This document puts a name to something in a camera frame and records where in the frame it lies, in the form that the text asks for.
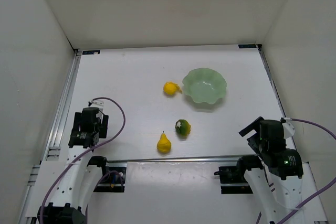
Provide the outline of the green yellow fake mango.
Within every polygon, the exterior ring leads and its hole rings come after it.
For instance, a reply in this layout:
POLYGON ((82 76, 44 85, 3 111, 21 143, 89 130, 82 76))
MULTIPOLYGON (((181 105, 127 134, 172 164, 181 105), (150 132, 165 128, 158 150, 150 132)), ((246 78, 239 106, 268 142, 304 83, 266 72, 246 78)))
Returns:
POLYGON ((185 119, 180 119, 175 123, 175 130, 181 136, 188 136, 191 132, 191 125, 185 119))

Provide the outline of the yellow fake pear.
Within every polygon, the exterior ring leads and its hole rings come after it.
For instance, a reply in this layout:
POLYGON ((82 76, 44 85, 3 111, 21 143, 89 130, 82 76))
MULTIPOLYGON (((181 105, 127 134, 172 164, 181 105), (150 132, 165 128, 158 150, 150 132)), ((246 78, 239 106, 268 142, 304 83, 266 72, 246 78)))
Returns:
POLYGON ((161 154, 167 154, 171 151, 172 144, 164 132, 162 132, 156 148, 157 151, 161 154))

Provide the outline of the yellow fake lemon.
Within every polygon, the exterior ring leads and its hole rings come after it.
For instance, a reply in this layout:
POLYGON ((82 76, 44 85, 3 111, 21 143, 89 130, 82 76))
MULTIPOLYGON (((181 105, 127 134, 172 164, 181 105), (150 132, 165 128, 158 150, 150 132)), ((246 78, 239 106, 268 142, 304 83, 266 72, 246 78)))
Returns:
POLYGON ((180 86, 174 82, 166 82, 163 86, 163 92, 167 95, 174 96, 177 92, 182 92, 180 86))

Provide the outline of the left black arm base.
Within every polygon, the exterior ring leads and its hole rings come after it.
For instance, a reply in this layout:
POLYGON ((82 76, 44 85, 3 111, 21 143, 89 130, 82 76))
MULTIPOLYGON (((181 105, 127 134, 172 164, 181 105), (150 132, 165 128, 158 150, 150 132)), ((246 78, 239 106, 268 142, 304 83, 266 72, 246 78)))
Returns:
POLYGON ((123 193, 127 175, 127 163, 109 162, 107 175, 94 189, 95 193, 123 193))

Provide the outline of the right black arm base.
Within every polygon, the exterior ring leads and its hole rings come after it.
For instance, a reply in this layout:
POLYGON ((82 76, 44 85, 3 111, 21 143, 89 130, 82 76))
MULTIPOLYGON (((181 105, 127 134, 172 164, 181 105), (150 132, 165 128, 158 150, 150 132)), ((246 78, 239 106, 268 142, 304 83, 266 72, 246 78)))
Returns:
POLYGON ((244 178, 245 172, 251 171, 252 168, 263 170, 263 165, 258 156, 245 155, 238 159, 236 166, 220 166, 214 176, 219 177, 221 194, 252 194, 253 191, 244 178))

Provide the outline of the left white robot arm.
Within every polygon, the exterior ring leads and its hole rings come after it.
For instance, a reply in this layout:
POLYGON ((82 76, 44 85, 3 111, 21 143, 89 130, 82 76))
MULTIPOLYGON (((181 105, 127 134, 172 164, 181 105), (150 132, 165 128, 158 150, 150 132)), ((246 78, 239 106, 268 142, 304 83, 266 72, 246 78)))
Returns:
POLYGON ((75 113, 65 169, 39 207, 39 223, 87 223, 85 211, 89 198, 107 172, 106 158, 93 152, 100 139, 107 137, 108 120, 100 106, 75 113))

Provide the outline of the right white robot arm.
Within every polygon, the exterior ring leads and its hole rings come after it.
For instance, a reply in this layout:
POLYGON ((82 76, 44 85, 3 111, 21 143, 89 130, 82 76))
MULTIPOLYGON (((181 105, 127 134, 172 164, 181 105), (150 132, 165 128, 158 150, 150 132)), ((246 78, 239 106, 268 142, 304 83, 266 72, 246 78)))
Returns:
POLYGON ((287 148, 286 144, 286 139, 295 133, 291 121, 291 118, 277 121, 258 117, 239 132, 244 137, 255 131, 247 140, 255 154, 242 156, 237 169, 249 184, 260 207, 259 215, 267 223, 304 223, 303 206, 335 184, 332 180, 302 199, 302 159, 297 150, 287 148))

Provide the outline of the green glass fruit bowl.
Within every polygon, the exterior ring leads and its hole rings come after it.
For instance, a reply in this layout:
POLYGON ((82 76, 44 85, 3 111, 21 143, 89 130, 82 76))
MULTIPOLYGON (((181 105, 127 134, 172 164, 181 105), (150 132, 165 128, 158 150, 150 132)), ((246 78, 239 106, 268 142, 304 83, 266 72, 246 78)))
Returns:
POLYGON ((227 82, 217 71, 210 68, 191 70, 182 80, 183 92, 195 103, 215 104, 226 94, 227 82))

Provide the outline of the left blue label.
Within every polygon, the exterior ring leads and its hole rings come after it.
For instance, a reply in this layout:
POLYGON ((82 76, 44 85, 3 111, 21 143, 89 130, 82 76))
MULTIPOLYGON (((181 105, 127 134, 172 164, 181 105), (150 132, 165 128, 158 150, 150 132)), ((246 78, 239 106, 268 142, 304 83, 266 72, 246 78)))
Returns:
POLYGON ((84 50, 82 55, 98 55, 100 54, 100 50, 84 50))

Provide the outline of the blue label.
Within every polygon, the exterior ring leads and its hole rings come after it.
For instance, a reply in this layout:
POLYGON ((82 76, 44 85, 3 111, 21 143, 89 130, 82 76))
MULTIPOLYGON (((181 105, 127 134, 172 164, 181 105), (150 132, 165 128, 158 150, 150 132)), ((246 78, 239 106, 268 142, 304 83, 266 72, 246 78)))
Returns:
POLYGON ((100 50, 84 50, 82 55, 98 55, 100 54, 100 50))
POLYGON ((255 44, 238 44, 239 49, 253 49, 257 48, 255 44))

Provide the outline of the right blue label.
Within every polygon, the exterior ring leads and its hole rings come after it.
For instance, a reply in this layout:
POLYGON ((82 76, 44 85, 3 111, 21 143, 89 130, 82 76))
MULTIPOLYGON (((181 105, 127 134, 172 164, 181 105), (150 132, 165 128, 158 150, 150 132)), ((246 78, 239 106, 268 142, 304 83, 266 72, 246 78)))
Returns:
POLYGON ((257 48, 255 44, 238 44, 239 49, 253 49, 257 48))

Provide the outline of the white front cover board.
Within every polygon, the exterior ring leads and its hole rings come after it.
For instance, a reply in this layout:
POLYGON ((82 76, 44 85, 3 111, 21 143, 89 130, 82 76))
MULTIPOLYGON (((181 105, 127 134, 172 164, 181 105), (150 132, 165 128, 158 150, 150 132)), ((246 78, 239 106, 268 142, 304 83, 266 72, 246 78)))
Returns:
POLYGON ((252 194, 222 194, 219 164, 127 164, 125 191, 92 194, 89 223, 256 223, 252 194))

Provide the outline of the front aluminium rail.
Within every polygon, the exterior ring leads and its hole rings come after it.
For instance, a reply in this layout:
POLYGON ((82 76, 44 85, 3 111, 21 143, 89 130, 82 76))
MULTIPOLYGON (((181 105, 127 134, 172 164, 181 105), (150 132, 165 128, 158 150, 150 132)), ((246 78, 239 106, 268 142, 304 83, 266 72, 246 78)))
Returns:
POLYGON ((181 157, 181 158, 145 158, 145 159, 124 159, 108 160, 108 163, 127 163, 127 162, 236 162, 242 155, 233 156, 208 156, 208 157, 181 157))

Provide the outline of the left aluminium rail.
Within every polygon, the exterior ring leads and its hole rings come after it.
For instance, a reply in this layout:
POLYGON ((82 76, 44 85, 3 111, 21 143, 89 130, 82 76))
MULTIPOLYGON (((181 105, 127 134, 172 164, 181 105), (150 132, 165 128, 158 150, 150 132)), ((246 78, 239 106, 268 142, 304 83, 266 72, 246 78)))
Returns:
POLYGON ((77 78, 80 58, 81 58, 81 52, 78 49, 75 49, 71 67, 66 77, 66 82, 62 90, 60 101, 57 106, 56 114, 51 129, 49 131, 45 150, 41 156, 40 163, 44 160, 47 160, 48 153, 51 149, 53 148, 59 149, 59 147, 61 146, 62 135, 66 126, 66 120, 77 78))

